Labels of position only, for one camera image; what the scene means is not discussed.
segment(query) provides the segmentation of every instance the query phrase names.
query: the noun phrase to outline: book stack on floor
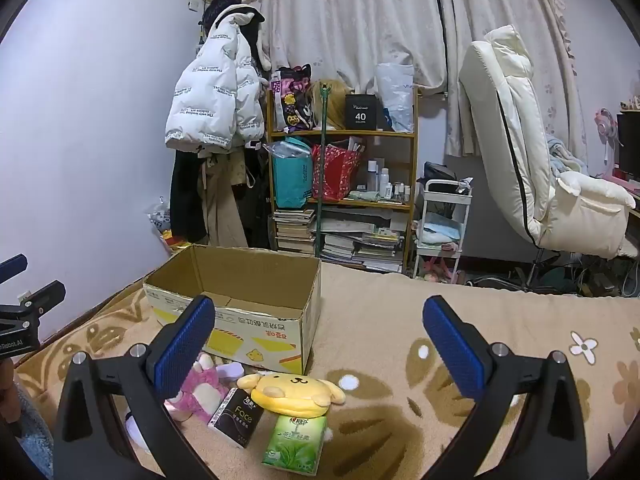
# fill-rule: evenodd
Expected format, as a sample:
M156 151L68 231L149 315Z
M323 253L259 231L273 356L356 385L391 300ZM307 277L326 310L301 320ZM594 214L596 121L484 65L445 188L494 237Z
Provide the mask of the book stack on floor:
M334 218L322 219L324 241L320 256L323 260L361 269L402 272L404 237L391 229L391 218L377 219L371 212L363 213L360 210L333 213ZM360 219L364 217L372 221L352 220L356 214ZM398 219L400 223L403 221L406 222L406 218Z
M316 236L310 231L310 227L315 215L313 209L274 211L278 250L313 254Z

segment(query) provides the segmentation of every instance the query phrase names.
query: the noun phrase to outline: yellow plush toy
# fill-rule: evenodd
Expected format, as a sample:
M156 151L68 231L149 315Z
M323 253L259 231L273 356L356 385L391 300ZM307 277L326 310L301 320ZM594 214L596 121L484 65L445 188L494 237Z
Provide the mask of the yellow plush toy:
M247 375L238 379L238 388L251 391L251 398L265 410L300 418L322 416L332 402L346 400L344 392L329 381L293 374Z

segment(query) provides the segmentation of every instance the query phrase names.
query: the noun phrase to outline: small white fan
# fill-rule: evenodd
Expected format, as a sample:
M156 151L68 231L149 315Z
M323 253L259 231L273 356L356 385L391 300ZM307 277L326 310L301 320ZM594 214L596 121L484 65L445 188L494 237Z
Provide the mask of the small white fan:
M613 146L615 148L616 143L620 143L618 139L618 122L613 118L609 110L606 108L602 108L599 112L596 113L595 117L596 126L598 127L598 133L601 137L604 138L604 163L607 164L609 162L609 150L607 149L607 144L609 143L609 139L613 141Z

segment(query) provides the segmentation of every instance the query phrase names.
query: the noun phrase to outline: white gaming chair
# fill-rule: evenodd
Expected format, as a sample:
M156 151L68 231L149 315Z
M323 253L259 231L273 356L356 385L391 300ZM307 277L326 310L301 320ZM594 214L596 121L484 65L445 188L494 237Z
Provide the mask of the white gaming chair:
M532 62L513 25L466 51L460 81L476 127L491 195L513 229L542 249L637 257L625 240L634 199L612 182L551 171L545 128L531 83ZM531 279L519 288L527 290Z

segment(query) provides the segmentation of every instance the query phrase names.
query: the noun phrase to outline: bed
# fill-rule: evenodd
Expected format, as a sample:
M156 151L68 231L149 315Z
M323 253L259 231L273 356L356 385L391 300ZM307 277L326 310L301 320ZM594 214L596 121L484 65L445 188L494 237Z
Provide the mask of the bed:
M307 373L340 384L347 402L328 413L330 439L318 478L420 478L464 422L473 402L460 397L422 327L422 305L433 294L489 342L504 342L522 355L546 357L555 349L567 355L593 474L640 408L638 300L444 285L323 263L322 314ZM134 283L87 323L23 362L19 379L52 426L75 352L120 355L134 343L151 341L159 329L142 282ZM483 470L500 459L523 402L514 397ZM231 447L195 417L182 430L221 480L293 478L260 465L274 418L265 413L246 450ZM149 454L136 452L143 465L158 470Z

